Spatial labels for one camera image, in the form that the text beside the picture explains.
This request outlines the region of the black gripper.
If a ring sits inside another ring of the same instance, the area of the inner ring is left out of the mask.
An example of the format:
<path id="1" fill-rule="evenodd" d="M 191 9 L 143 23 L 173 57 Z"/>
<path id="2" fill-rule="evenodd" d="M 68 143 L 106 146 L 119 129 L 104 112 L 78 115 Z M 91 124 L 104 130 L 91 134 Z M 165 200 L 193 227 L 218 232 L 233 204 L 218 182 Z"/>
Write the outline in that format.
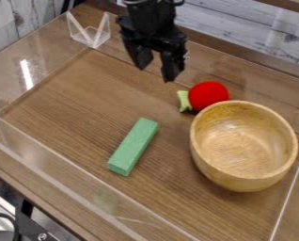
<path id="1" fill-rule="evenodd" d="M 135 66 L 144 70 L 161 53 L 165 82 L 185 70 L 187 36 L 175 25 L 177 8 L 185 0 L 122 0 L 127 14 L 118 16 L 120 36 Z"/>

